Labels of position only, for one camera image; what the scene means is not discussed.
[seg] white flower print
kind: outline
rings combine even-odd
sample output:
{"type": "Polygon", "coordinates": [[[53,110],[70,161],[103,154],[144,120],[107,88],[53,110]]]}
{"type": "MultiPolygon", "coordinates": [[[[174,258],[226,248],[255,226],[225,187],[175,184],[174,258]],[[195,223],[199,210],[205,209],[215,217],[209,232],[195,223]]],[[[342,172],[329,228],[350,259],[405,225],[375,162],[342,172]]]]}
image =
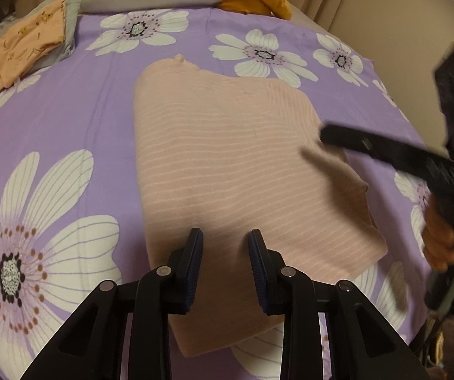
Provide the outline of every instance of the white flower print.
{"type": "Polygon", "coordinates": [[[336,67],[343,80],[360,86],[368,87],[358,74],[362,73],[364,66],[358,55],[352,54],[352,49],[332,36],[317,33],[317,40],[324,47],[313,52],[313,58],[328,68],[336,67]]]}
{"type": "Polygon", "coordinates": [[[100,281],[121,283],[111,256],[115,218],[79,218],[41,238],[85,191],[92,154],[79,150],[57,162],[26,204],[39,158],[32,152],[18,164],[0,199],[0,369],[9,380],[20,379],[63,323],[50,305],[72,312],[100,281]]]}
{"type": "Polygon", "coordinates": [[[392,97],[388,94],[387,92],[387,89],[385,87],[385,85],[381,82],[381,81],[378,81],[378,80],[373,80],[373,84],[378,87],[378,89],[382,92],[383,96],[387,99],[387,101],[389,102],[389,104],[393,107],[396,107],[399,112],[401,113],[401,116],[406,120],[406,121],[409,121],[407,118],[406,118],[406,115],[398,108],[398,106],[396,105],[396,103],[394,102],[394,100],[392,99],[392,97]]]}
{"type": "Polygon", "coordinates": [[[0,109],[2,106],[17,92],[22,92],[26,88],[38,82],[41,78],[41,73],[46,71],[49,67],[41,68],[35,73],[29,75],[28,77],[23,78],[23,80],[15,83],[12,87],[0,91],[0,109]]]}
{"type": "MultiPolygon", "coordinates": [[[[331,376],[330,354],[323,314],[319,315],[319,324],[322,339],[322,356],[326,361],[326,364],[324,364],[324,380],[328,380],[331,376]]],[[[230,350],[239,364],[252,376],[260,380],[278,380],[282,365],[283,324],[251,339],[237,343],[230,350]]]]}
{"type": "Polygon", "coordinates": [[[307,62],[291,52],[277,52],[278,39],[274,34],[264,35],[261,30],[250,31],[246,42],[230,34],[219,34],[216,39],[227,45],[212,45],[209,50],[219,60],[242,60],[234,71],[240,77],[267,77],[273,69],[276,76],[292,87],[301,87],[299,76],[318,81],[318,77],[307,70],[307,62]]]}
{"type": "Polygon", "coordinates": [[[381,81],[373,80],[373,84],[378,87],[378,89],[382,92],[383,96],[387,99],[391,106],[397,107],[391,96],[388,95],[387,89],[381,81]]]}
{"type": "MultiPolygon", "coordinates": [[[[373,290],[375,289],[377,274],[378,264],[375,263],[353,282],[370,301],[375,303],[375,307],[393,329],[399,332],[408,315],[407,284],[403,263],[396,261],[391,265],[375,300],[373,290]]],[[[406,340],[406,335],[400,333],[400,336],[403,340],[406,340]]]]}
{"type": "MultiPolygon", "coordinates": [[[[380,293],[374,298],[373,291],[378,275],[375,263],[363,274],[353,280],[364,295],[375,303],[376,308],[392,327],[399,331],[408,314],[407,285],[404,279],[403,264],[393,263],[385,277],[380,293]]],[[[324,379],[331,376],[329,339],[324,316],[319,315],[320,335],[322,338],[322,356],[324,359],[324,379]]],[[[280,378],[283,351],[283,324],[266,333],[244,340],[230,349],[241,366],[252,376],[260,380],[280,378]]],[[[400,334],[403,340],[406,335],[400,334]]]]}
{"type": "Polygon", "coordinates": [[[430,191],[424,180],[403,172],[396,172],[394,181],[399,191],[413,203],[412,211],[410,212],[410,221],[413,235],[420,249],[420,254],[424,256],[422,253],[424,241],[421,233],[425,225],[424,210],[428,205],[430,191]]]}
{"type": "Polygon", "coordinates": [[[97,50],[95,55],[111,52],[125,53],[143,42],[149,45],[170,45],[176,39],[164,33],[179,33],[188,27],[188,11],[167,9],[132,11],[104,18],[100,26],[103,32],[86,50],[97,50]]]}

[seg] floral bedsheet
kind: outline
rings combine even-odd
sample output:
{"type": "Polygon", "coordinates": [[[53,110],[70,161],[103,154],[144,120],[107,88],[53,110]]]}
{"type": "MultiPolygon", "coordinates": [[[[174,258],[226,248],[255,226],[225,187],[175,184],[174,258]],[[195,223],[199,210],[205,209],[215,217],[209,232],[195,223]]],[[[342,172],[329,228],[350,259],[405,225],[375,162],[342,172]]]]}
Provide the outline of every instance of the floral bedsheet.
{"type": "MultiPolygon", "coordinates": [[[[323,121],[420,143],[370,60],[332,36],[276,18],[214,8],[83,16],[76,42],[70,58],[0,93],[3,378],[19,379],[100,281],[129,282],[149,270],[132,91],[154,61],[183,54],[224,75],[280,78],[306,93],[323,121]]],[[[369,184],[368,202],[389,249],[356,283],[410,341],[426,315],[419,234],[429,192],[369,157],[352,154],[349,161],[369,184]]],[[[173,376],[278,378],[281,348],[282,327],[191,359],[171,339],[173,376]]]]}

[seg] black tool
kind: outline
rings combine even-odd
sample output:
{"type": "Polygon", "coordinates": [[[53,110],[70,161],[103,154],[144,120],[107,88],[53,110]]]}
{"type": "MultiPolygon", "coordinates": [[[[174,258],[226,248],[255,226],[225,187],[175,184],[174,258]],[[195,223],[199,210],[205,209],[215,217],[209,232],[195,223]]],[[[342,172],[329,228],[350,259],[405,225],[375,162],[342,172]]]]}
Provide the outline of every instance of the black tool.
{"type": "MultiPolygon", "coordinates": [[[[325,144],[365,153],[389,163],[396,170],[422,178],[429,189],[440,196],[440,201],[448,203],[449,210],[454,209],[454,161],[423,148],[337,125],[325,126],[321,140],[325,144]]],[[[449,312],[454,313],[454,267],[441,274],[439,280],[430,280],[425,302],[438,313],[440,320],[449,312]]]]}
{"type": "Polygon", "coordinates": [[[326,314],[332,378],[429,380],[410,348],[352,282],[312,281],[268,250],[259,230],[249,233],[248,249],[262,310],[285,315],[280,380],[323,379],[318,313],[326,314]]]}
{"type": "Polygon", "coordinates": [[[141,280],[100,283],[44,346],[21,380],[119,380],[127,314],[133,313],[128,380],[170,380],[167,314],[195,297],[203,234],[193,228],[167,265],[141,280]]]}
{"type": "MultiPolygon", "coordinates": [[[[426,180],[436,195],[440,215],[454,228],[454,50],[436,70],[435,80],[447,121],[447,149],[452,160],[373,133],[332,125],[322,130],[321,140],[366,153],[396,170],[426,180]]],[[[431,273],[425,303],[436,311],[439,320],[448,313],[454,314],[454,265],[446,273],[431,273]]]]}

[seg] wall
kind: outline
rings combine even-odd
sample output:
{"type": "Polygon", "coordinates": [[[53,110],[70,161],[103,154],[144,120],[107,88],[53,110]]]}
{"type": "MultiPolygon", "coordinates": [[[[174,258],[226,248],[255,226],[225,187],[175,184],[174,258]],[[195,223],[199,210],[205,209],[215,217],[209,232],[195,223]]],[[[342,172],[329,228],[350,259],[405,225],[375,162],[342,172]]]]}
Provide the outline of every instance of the wall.
{"type": "Polygon", "coordinates": [[[329,32],[363,56],[431,147],[445,138],[432,72],[454,41],[454,0],[342,0],[329,32]]]}

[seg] metal screw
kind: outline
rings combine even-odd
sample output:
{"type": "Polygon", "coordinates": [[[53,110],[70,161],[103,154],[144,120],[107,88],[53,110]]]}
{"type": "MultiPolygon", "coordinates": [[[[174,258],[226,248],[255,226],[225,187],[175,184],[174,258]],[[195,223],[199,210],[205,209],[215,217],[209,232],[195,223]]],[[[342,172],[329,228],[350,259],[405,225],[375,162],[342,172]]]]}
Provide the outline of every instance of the metal screw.
{"type": "Polygon", "coordinates": [[[341,280],[339,282],[339,288],[343,291],[352,291],[354,289],[354,284],[348,280],[341,280]]]}
{"type": "Polygon", "coordinates": [[[111,291],[114,286],[115,283],[113,283],[111,280],[104,280],[102,283],[100,283],[99,289],[101,289],[102,291],[111,291]]]}
{"type": "Polygon", "coordinates": [[[295,268],[289,267],[289,266],[282,267],[280,270],[280,273],[286,277],[292,277],[292,276],[295,276],[295,268]]]}
{"type": "Polygon", "coordinates": [[[366,150],[371,150],[373,148],[373,145],[368,139],[363,139],[362,144],[364,144],[364,147],[366,147],[366,150]]]}
{"type": "Polygon", "coordinates": [[[168,276],[168,275],[170,275],[171,272],[172,272],[172,268],[170,268],[168,265],[160,266],[157,269],[157,274],[159,276],[168,276]]]}

